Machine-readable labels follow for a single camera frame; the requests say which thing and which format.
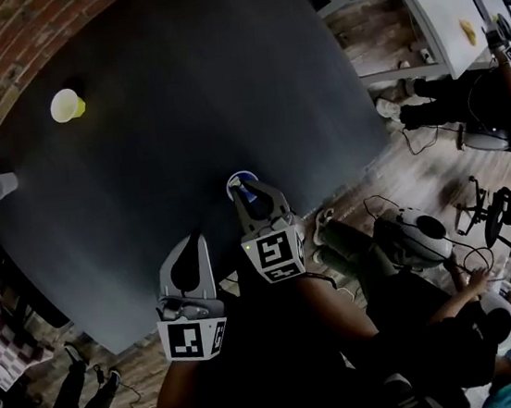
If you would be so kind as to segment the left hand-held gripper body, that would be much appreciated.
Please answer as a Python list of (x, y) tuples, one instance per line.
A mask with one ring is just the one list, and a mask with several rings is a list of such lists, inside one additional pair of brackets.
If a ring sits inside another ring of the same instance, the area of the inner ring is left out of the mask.
[(221, 300), (169, 296), (159, 306), (158, 335), (170, 362), (209, 359), (220, 353), (227, 326)]

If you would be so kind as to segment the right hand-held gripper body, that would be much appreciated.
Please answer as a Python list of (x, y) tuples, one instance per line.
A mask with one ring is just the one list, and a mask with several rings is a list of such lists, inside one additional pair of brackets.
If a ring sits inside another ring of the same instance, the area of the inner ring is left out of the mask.
[(304, 228), (293, 212), (271, 219), (243, 219), (241, 245), (255, 270), (275, 284), (305, 273)]

